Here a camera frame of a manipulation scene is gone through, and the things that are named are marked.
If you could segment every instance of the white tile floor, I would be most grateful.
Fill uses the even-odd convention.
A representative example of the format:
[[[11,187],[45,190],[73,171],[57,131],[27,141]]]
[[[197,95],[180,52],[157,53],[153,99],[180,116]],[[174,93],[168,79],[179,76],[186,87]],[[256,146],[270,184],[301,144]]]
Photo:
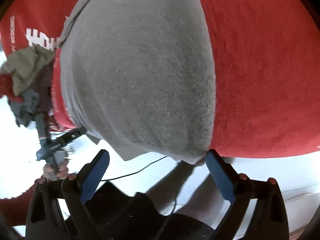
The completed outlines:
[[[41,176],[44,162],[35,161],[35,153],[40,147],[37,132],[18,128],[15,125],[6,98],[0,99],[0,124],[0,198],[14,197],[27,190],[34,180]],[[107,142],[101,141],[96,146],[86,136],[76,140],[74,148],[76,153],[70,156],[72,160],[69,163],[71,172],[79,171],[85,163],[94,158],[101,148],[110,152],[110,166],[104,175],[104,179],[133,173],[162,157],[157,153],[148,153],[124,162]],[[164,177],[175,166],[175,163],[174,160],[165,158],[136,175],[114,181],[114,184],[128,195],[134,195],[137,191],[145,192]],[[276,178],[284,198],[287,200],[304,193],[320,192],[319,163],[320,152],[316,152],[304,156],[279,159],[238,158],[235,160],[233,167],[238,173],[245,173],[252,179]],[[196,168],[178,198],[179,205],[188,201],[207,174],[208,170],[205,166]],[[224,207],[217,220],[221,219],[226,207]],[[290,219],[291,222],[289,220],[289,223],[293,224],[298,218]]]

